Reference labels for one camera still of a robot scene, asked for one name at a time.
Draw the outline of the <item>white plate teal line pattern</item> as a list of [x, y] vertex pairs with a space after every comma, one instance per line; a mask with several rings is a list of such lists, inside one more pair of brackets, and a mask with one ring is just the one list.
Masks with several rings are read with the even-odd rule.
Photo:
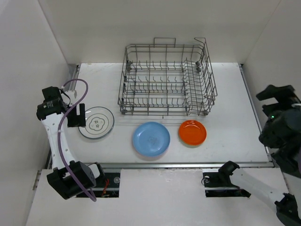
[[105, 107], [95, 106], [85, 111], [86, 125], [79, 127], [80, 134], [88, 139], [97, 140], [107, 136], [114, 127], [113, 113]]

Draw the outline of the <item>blue plastic plate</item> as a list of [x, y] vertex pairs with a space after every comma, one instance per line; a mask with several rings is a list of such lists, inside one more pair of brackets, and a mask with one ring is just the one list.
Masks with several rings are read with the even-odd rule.
[[158, 157], [168, 149], [170, 134], [164, 125], [151, 121], [137, 127], [132, 135], [132, 143], [140, 155]]

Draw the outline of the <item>small orange plate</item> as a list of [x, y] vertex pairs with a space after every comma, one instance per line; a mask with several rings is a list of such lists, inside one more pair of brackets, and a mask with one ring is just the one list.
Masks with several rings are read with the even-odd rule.
[[207, 138], [204, 125], [196, 120], [184, 121], [178, 129], [180, 139], [187, 145], [198, 146]]

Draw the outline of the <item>small green plate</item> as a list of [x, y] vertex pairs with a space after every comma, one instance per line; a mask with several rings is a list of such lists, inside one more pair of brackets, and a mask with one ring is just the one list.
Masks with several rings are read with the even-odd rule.
[[187, 148], [197, 148], [197, 147], [200, 147], [202, 146], [202, 144], [198, 144], [198, 145], [190, 145], [190, 144], [187, 144], [185, 142], [183, 142], [182, 140], [180, 140], [181, 144]]

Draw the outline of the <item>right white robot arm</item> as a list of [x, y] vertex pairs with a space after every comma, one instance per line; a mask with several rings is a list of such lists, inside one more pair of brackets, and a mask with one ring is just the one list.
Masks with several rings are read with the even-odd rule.
[[301, 224], [301, 196], [275, 188], [274, 179], [284, 180], [284, 175], [296, 179], [301, 177], [301, 100], [292, 85], [268, 85], [256, 95], [259, 101], [275, 99], [273, 104], [263, 105], [267, 120], [259, 135], [259, 141], [270, 149], [274, 162], [273, 175], [259, 176], [266, 170], [258, 169], [250, 174], [233, 161], [218, 169], [218, 180], [222, 185], [233, 185], [246, 190], [262, 201], [284, 226]]

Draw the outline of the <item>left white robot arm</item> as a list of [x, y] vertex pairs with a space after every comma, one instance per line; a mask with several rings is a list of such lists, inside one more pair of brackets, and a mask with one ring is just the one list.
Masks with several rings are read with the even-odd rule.
[[102, 186], [105, 174], [99, 163], [86, 165], [77, 160], [69, 148], [64, 125], [84, 127], [85, 105], [68, 106], [58, 87], [48, 87], [42, 91], [44, 101], [37, 107], [37, 118], [46, 129], [52, 156], [52, 173], [47, 175], [49, 185], [65, 200], [84, 193], [96, 201], [93, 188]]

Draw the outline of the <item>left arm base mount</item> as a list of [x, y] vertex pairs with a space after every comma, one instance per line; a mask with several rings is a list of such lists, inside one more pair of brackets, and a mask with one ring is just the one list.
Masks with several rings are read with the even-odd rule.
[[105, 179], [98, 178], [93, 192], [96, 198], [118, 198], [120, 185], [119, 172], [105, 172]]

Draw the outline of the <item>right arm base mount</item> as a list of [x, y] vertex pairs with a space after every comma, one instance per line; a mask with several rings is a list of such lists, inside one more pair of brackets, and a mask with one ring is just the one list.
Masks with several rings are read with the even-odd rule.
[[219, 178], [218, 172], [203, 172], [201, 180], [205, 187], [205, 196], [207, 198], [214, 197], [246, 197], [249, 198], [251, 194], [244, 189], [233, 185], [229, 179], [223, 181]]

